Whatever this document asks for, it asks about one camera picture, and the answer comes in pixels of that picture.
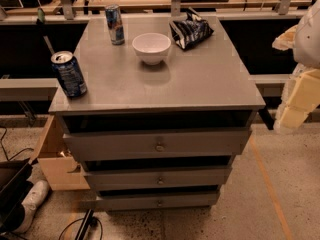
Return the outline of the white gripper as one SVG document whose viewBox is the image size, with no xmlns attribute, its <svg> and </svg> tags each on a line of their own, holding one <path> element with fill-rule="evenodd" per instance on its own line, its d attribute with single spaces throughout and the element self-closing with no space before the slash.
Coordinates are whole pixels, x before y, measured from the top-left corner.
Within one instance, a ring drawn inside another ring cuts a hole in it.
<svg viewBox="0 0 320 240">
<path fill-rule="evenodd" d="M 275 131 L 298 129 L 320 105 L 320 0 L 297 25 L 293 55 L 299 63 L 284 85 Z"/>
</svg>

